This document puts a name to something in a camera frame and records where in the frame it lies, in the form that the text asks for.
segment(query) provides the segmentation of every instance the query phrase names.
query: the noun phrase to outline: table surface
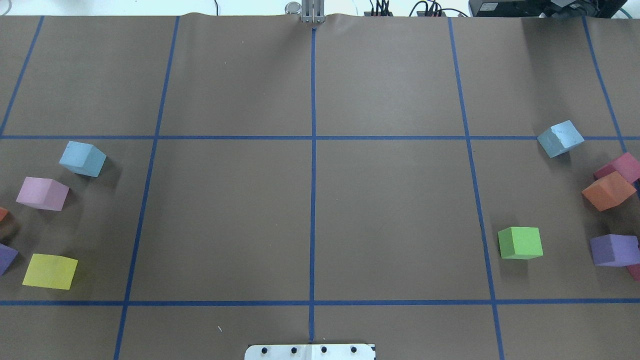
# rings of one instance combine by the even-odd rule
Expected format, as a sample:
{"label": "table surface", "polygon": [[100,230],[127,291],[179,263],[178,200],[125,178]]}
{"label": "table surface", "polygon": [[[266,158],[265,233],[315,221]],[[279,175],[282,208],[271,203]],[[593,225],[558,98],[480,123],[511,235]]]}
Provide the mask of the table surface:
{"label": "table surface", "polygon": [[[640,283],[594,266],[588,241],[640,234],[640,202],[600,213],[580,191],[623,150],[640,158],[638,34],[2,19],[0,204],[21,229],[0,358],[241,359],[309,341],[375,343],[380,359],[633,358]],[[550,159],[536,135],[566,119],[586,141]],[[98,178],[58,165],[69,140],[107,154]],[[17,204],[26,176],[69,186],[63,211]],[[509,226],[539,227],[545,255],[502,260]],[[78,259],[71,290],[21,285],[33,253]]]}

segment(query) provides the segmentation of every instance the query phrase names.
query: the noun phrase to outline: purple cube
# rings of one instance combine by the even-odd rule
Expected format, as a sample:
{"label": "purple cube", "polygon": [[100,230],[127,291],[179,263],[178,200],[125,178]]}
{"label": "purple cube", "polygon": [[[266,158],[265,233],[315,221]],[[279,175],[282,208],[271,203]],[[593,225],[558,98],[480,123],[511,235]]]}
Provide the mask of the purple cube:
{"label": "purple cube", "polygon": [[624,235],[605,235],[591,239],[593,263],[598,266],[628,266],[640,264],[638,238]]}
{"label": "purple cube", "polygon": [[60,211],[68,192],[69,187],[53,179],[27,177],[16,201],[36,209]]}
{"label": "purple cube", "polygon": [[0,275],[4,274],[17,254],[18,250],[13,250],[8,246],[0,244]]}

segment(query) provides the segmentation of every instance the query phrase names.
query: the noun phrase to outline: metal cylinder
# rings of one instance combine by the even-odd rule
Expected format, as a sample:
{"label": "metal cylinder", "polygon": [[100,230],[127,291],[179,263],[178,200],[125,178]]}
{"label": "metal cylinder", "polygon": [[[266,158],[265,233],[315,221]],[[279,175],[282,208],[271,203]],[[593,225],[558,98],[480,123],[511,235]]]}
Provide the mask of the metal cylinder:
{"label": "metal cylinder", "polygon": [[299,14],[300,12],[302,12],[302,5],[295,1],[291,1],[289,4],[286,4],[284,6],[284,12]]}

